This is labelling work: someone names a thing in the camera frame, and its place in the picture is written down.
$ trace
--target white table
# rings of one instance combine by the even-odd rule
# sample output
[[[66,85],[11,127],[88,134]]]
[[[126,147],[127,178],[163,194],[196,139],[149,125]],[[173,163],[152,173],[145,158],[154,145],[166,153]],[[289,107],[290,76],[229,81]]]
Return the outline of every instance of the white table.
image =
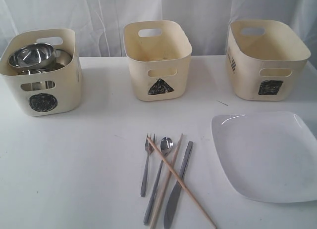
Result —
[[[217,114],[286,110],[317,136],[316,69],[307,64],[285,101],[254,102],[235,96],[224,59],[193,57],[182,97],[142,102],[133,95],[125,57],[81,58],[81,105],[43,117],[23,114],[0,79],[0,228],[146,228],[143,216],[159,166],[153,153],[147,197],[141,198],[146,134],[177,142],[184,133],[175,168],[193,141],[185,182],[219,229],[315,229],[317,201],[270,204],[237,193],[221,167],[210,125]],[[163,228],[163,213],[157,228]],[[211,228],[184,191],[173,228]]]

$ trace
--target white cloth backdrop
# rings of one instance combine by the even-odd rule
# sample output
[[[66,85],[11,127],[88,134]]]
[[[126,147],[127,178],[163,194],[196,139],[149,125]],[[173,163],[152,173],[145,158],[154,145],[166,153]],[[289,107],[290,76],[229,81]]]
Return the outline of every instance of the white cloth backdrop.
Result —
[[[75,30],[80,56],[124,56],[123,27],[158,19],[182,26],[193,55],[224,54],[231,21],[278,20],[306,43],[317,67],[317,0],[0,0],[0,56],[19,33],[61,27]]]

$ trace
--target wooden chopstick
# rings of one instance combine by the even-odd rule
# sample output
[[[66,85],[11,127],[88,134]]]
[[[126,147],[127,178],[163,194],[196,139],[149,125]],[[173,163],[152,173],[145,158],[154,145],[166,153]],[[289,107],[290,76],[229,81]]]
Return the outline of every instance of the wooden chopstick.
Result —
[[[177,155],[178,155],[178,151],[179,151],[179,148],[180,148],[180,145],[181,145],[181,142],[182,142],[182,138],[183,138],[183,134],[179,138],[175,153],[173,155],[173,159],[171,161],[171,166],[174,166],[174,164],[175,164],[175,161],[176,161],[176,158],[177,158]],[[162,190],[161,190],[161,192],[159,194],[157,203],[155,204],[155,208],[154,208],[154,211],[153,211],[153,216],[152,216],[152,219],[151,219],[151,222],[150,222],[150,229],[155,229],[155,227],[157,225],[158,218],[159,218],[159,213],[160,213],[160,210],[161,210],[161,207],[162,207],[162,203],[163,203],[163,200],[164,200],[164,197],[165,197],[166,189],[167,189],[168,182],[169,182],[169,179],[170,179],[171,175],[172,175],[172,173],[170,171],[168,171],[167,174],[166,174],[166,178],[165,178],[165,181],[164,181],[163,188],[162,188]]]
[[[183,189],[186,191],[186,193],[191,197],[191,199],[194,201],[194,203],[198,206],[198,208],[201,210],[201,212],[203,213],[203,215],[208,219],[208,221],[211,223],[212,227],[214,229],[216,229],[217,227],[215,226],[215,224],[213,223],[211,217],[208,215],[208,213],[205,211],[205,209],[202,207],[202,205],[197,201],[197,199],[195,198],[195,196],[192,194],[192,192],[188,189],[188,187],[186,186],[186,184],[183,182],[183,180],[179,177],[179,175],[176,173],[176,171],[174,170],[174,168],[171,166],[171,164],[167,161],[167,159],[163,156],[163,154],[161,153],[161,151],[158,149],[158,147],[155,145],[154,142],[152,142],[152,140],[148,137],[148,141],[151,144],[151,146],[154,148],[154,150],[159,154],[159,156],[161,157],[161,159],[163,160],[163,162],[167,165],[167,167],[169,168],[169,170],[172,172],[172,174],[176,177],[177,181],[179,182],[179,184],[183,187]]]

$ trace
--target white plate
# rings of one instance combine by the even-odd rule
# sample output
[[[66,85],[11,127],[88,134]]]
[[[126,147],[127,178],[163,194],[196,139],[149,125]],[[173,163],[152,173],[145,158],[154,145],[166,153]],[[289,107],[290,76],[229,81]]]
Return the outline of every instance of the white plate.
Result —
[[[222,167],[243,196],[274,203],[317,200],[317,140],[298,115],[220,115],[211,130]]]

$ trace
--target storage bin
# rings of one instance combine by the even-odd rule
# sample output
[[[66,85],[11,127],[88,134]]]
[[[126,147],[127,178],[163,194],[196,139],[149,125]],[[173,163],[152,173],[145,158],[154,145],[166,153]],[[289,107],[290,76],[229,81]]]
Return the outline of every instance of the storage bin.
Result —
[[[38,39],[60,37],[62,44],[54,45],[72,55],[71,62],[58,70],[32,75],[17,75],[9,56],[17,49],[36,43]],[[30,116],[66,112],[81,101],[82,72],[76,47],[75,32],[70,29],[37,30],[14,37],[0,61],[0,74],[22,111]]]
[[[152,29],[159,30],[159,34],[139,35]],[[123,35],[133,92],[138,99],[172,99],[185,92],[192,47],[177,23],[131,23],[124,27]]]
[[[230,24],[226,69],[234,92],[243,99],[285,99],[310,56],[286,24],[274,20]]]

